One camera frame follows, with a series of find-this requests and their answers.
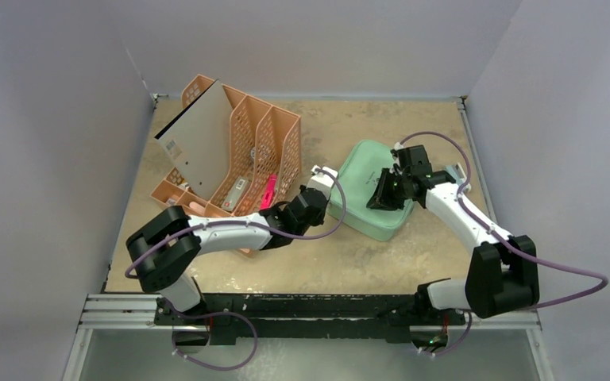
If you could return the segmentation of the mint green storage case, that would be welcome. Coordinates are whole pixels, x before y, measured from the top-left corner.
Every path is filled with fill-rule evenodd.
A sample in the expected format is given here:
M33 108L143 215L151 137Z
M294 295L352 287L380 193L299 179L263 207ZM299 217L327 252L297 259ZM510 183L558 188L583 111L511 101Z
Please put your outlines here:
M390 148L374 140L357 143L338 171L338 181L346 197L333 187L327 213L336 219L343 216L343 223L376 241L389 241L406 223L414 209L407 200L401 210L371 210L366 204L373 195L381 170L391 167L393 159Z

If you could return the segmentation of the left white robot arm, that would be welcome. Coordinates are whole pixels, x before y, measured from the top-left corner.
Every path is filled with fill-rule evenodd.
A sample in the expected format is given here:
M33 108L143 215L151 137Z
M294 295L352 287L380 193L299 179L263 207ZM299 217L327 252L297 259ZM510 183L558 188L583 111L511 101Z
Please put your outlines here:
M306 239L306 231L323 223L328 190L302 187L290 202L242 217L197 217L170 206L130 236L132 263L125 276L137 279L146 293L158 293L187 325L201 321L205 303L197 283L186 275L193 259L240 248L261 251Z

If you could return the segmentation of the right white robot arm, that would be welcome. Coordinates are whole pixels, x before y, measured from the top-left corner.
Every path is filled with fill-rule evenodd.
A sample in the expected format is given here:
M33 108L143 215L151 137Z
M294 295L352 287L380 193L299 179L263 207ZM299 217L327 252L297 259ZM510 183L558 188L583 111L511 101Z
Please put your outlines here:
M450 173L433 170L422 145L396 144L391 154L394 163L381 171L367 207L393 211L409 200L417 202L445 222L471 253L466 277L418 287L416 317L432 323L445 310L469 310L489 318L535 305L540 293L533 240L494 225Z

